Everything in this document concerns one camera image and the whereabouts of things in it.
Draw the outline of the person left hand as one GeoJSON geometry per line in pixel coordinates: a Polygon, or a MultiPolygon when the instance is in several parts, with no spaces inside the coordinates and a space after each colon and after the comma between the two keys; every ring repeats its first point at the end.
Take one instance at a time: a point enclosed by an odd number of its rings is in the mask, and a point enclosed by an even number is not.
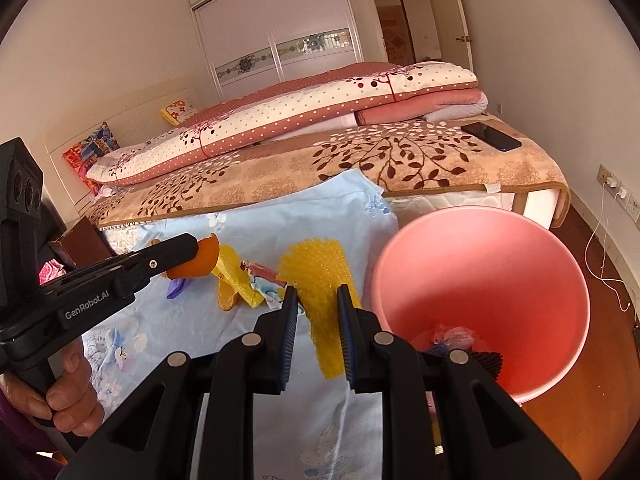
{"type": "Polygon", "coordinates": [[[1,391],[17,411],[43,420],[52,420],[61,432],[90,437],[100,428],[104,408],[91,385],[91,366],[84,344],[77,338],[61,351],[63,374],[40,396],[10,372],[1,375],[1,391]]]}

